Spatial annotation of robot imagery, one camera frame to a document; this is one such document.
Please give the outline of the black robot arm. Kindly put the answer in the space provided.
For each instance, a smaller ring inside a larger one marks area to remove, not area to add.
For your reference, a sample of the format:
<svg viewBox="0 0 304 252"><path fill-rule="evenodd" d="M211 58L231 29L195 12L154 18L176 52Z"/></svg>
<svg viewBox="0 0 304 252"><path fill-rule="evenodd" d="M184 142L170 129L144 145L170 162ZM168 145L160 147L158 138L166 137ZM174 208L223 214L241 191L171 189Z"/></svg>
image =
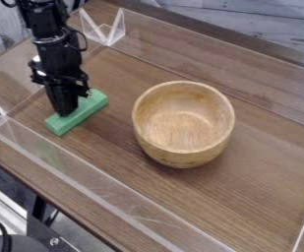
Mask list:
<svg viewBox="0 0 304 252"><path fill-rule="evenodd" d="M32 34L37 59L28 62L32 82L44 86L53 111L65 117L77 108L77 97L88 96L88 75L81 71L77 36L85 37L67 25L68 13L63 0L0 0L6 8L20 12Z"/></svg>

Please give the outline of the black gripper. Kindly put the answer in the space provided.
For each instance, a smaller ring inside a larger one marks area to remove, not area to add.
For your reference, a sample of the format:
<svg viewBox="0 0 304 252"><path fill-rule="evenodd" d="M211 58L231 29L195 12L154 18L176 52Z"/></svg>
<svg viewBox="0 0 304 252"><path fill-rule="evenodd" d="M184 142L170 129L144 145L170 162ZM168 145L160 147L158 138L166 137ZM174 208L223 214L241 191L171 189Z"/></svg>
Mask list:
<svg viewBox="0 0 304 252"><path fill-rule="evenodd" d="M76 38L35 39L37 59L28 63L32 81L44 86L45 94L59 116L77 107L77 96L88 96L88 75L80 69L81 52Z"/></svg>

